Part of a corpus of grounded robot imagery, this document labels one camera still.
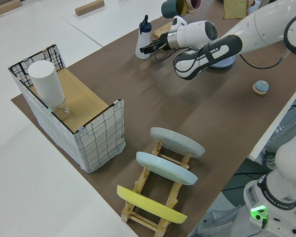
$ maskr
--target sponge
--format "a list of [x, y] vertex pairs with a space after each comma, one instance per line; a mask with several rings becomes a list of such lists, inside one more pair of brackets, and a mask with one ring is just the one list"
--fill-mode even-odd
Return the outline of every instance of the sponge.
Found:
[[255, 0], [224, 0], [224, 19], [243, 19], [248, 15], [248, 8]]

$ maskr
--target blue round object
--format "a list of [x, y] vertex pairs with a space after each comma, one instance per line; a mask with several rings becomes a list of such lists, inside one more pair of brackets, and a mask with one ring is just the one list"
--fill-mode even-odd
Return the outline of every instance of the blue round object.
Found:
[[269, 90], [269, 85], [264, 80], [258, 80], [253, 85], [253, 90], [258, 94], [265, 94]]

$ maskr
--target yellow plate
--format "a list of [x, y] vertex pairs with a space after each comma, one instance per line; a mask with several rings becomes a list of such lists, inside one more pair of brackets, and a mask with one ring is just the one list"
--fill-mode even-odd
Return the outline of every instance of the yellow plate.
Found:
[[148, 197], [138, 194], [123, 186], [117, 186], [117, 194], [125, 201], [130, 202], [131, 204], [168, 221], [181, 224], [187, 218], [187, 216], [183, 215], [182, 213], [177, 212], [165, 205], [162, 205], [161, 203], [151, 200]]

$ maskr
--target cup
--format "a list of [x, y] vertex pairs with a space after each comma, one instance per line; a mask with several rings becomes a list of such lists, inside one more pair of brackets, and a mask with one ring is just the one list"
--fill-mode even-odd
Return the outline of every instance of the cup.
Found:
[[187, 13], [186, 0], [167, 0], [161, 6], [161, 13], [164, 18], [185, 16]]
[[198, 10], [201, 6], [201, 0], [187, 0], [187, 9], [189, 11]]
[[46, 60], [36, 61], [29, 66], [28, 73], [40, 99], [64, 120], [69, 109], [54, 64]]

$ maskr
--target paper towel roll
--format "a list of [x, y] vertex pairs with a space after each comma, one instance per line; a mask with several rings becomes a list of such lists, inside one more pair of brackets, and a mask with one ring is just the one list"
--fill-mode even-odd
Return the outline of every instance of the paper towel roll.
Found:
[[29, 66], [28, 73], [40, 99], [50, 108], [59, 106], [65, 100], [53, 63], [40, 60]]

